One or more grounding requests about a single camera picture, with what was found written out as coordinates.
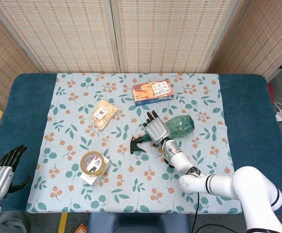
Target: label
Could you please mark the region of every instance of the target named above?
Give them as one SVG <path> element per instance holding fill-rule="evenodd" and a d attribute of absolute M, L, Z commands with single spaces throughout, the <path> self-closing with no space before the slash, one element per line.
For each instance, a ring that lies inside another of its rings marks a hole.
<path fill-rule="evenodd" d="M 152 88 L 153 88 L 153 91 L 156 97 L 164 95 L 164 94 L 168 94 L 171 92 L 171 90 L 169 89 L 169 85 L 166 81 L 152 84 Z"/>
<path fill-rule="evenodd" d="M 102 164 L 101 158 L 98 156 L 95 156 L 91 162 L 88 164 L 88 166 L 86 167 L 88 172 L 95 172 L 97 170 L 100 169 Z"/>
<path fill-rule="evenodd" d="M 104 106 L 101 106 L 93 115 L 95 118 L 101 120 L 106 114 L 108 110 Z"/>

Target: woven panel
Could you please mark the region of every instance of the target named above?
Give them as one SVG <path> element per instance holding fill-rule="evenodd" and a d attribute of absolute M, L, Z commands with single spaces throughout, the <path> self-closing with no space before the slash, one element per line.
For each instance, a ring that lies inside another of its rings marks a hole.
<path fill-rule="evenodd" d="M 46 72 L 116 72 L 103 0 L 0 0 Z"/>
<path fill-rule="evenodd" d="M 21 47 L 0 23 L 0 109 L 7 104 L 13 80 L 21 73 L 36 73 L 32 64 Z"/>
<path fill-rule="evenodd" d="M 226 51 L 212 61 L 215 73 L 255 73 L 267 77 L 282 64 L 282 1 L 255 0 Z"/>
<path fill-rule="evenodd" d="M 204 72 L 230 0 L 118 0 L 125 72 Z"/>

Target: black spray nozzle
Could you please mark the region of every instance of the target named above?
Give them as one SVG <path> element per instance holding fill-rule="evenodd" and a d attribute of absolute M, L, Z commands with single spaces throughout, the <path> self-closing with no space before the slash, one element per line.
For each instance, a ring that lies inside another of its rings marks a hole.
<path fill-rule="evenodd" d="M 135 151 L 142 151 L 146 152 L 145 150 L 141 149 L 138 147 L 137 143 L 142 143 L 143 142 L 143 137 L 140 136 L 138 138 L 135 138 L 132 136 L 131 141 L 130 141 L 130 153 L 133 154 Z"/>

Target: robotic hand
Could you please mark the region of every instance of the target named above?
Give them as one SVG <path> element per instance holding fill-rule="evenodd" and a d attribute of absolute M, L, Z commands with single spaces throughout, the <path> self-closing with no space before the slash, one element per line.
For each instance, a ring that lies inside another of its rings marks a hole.
<path fill-rule="evenodd" d="M 0 161 L 0 201 L 7 196 L 7 193 L 13 193 L 24 188 L 30 181 L 31 176 L 28 176 L 20 185 L 12 186 L 12 178 L 16 167 L 19 163 L 21 155 L 26 151 L 27 147 L 23 145 L 12 149 L 5 154 Z"/>
<path fill-rule="evenodd" d="M 244 166 L 234 175 L 204 175 L 170 138 L 170 132 L 159 116 L 148 112 L 143 123 L 153 143 L 161 145 L 162 156 L 182 174 L 179 184 L 185 193 L 208 193 L 239 200 L 244 212 L 247 233 L 282 233 L 282 224 L 274 211 L 282 205 L 281 191 L 258 169 Z"/>

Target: floor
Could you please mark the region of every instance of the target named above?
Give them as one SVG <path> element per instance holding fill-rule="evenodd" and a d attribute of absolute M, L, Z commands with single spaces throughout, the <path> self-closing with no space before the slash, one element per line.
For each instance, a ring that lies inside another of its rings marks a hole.
<path fill-rule="evenodd" d="M 282 103 L 282 71 L 271 81 L 273 85 L 273 92 L 275 101 Z M 32 233 L 45 232 L 54 233 L 58 232 L 59 223 L 61 219 L 60 213 L 53 214 L 27 214 L 30 220 L 30 229 Z M 82 222 L 87 222 L 88 214 L 71 213 L 68 214 L 68 219 L 65 227 L 66 233 L 73 233 Z M 229 227 L 237 232 L 245 232 L 246 224 L 243 215 L 199 215 L 197 217 L 195 231 L 202 225 L 208 223 L 221 224 Z M 225 229 L 209 226 L 200 232 L 216 232 L 225 233 L 228 232 Z"/>

